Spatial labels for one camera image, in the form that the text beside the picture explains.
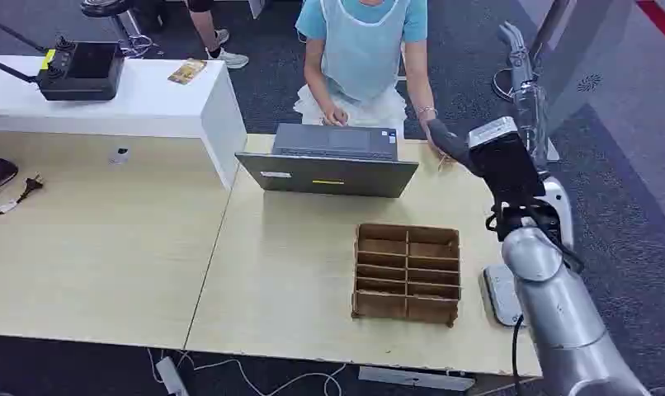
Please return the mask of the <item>person's right hand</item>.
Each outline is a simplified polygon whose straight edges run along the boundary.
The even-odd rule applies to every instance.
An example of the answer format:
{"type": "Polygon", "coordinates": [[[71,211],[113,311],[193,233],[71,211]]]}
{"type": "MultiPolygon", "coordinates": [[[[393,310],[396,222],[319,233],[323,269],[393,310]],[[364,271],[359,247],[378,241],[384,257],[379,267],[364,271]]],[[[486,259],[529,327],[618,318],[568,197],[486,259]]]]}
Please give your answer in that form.
{"type": "Polygon", "coordinates": [[[331,126],[346,126],[348,122],[347,113],[340,107],[334,104],[325,106],[322,109],[323,123],[331,126]]]}

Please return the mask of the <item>person's left hand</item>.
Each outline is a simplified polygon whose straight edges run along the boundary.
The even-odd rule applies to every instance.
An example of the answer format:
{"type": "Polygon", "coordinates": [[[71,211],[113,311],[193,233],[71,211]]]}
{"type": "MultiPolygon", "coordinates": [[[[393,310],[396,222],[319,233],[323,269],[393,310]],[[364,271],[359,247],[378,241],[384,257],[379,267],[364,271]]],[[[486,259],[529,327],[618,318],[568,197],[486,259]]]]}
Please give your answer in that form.
{"type": "Polygon", "coordinates": [[[419,125],[421,126],[423,132],[426,135],[427,139],[427,144],[432,150],[432,152],[440,159],[440,161],[444,161],[446,159],[446,155],[435,145],[434,140],[432,139],[431,132],[429,130],[429,124],[428,122],[431,120],[436,119],[437,111],[434,107],[432,106],[425,106],[422,107],[417,113],[417,119],[419,122],[419,125]]]}

